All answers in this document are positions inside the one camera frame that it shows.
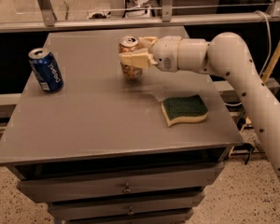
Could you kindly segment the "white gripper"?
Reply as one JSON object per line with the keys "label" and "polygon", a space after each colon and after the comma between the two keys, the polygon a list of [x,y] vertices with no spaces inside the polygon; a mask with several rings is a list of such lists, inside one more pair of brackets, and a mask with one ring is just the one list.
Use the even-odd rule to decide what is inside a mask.
{"label": "white gripper", "polygon": [[142,49],[121,52],[119,61],[136,68],[145,69],[156,65],[162,72],[177,72],[180,41],[180,36],[165,36],[160,39],[156,36],[139,37],[139,44]]}

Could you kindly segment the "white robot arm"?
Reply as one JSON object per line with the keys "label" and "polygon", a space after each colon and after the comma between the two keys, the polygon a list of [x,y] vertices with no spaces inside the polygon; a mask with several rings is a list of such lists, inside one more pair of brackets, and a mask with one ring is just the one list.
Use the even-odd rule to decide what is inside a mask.
{"label": "white robot arm", "polygon": [[262,148],[280,182],[280,103],[259,77],[244,40],[222,33],[212,41],[181,36],[124,36],[122,64],[157,67],[163,72],[190,71],[223,77],[234,88],[252,121]]}

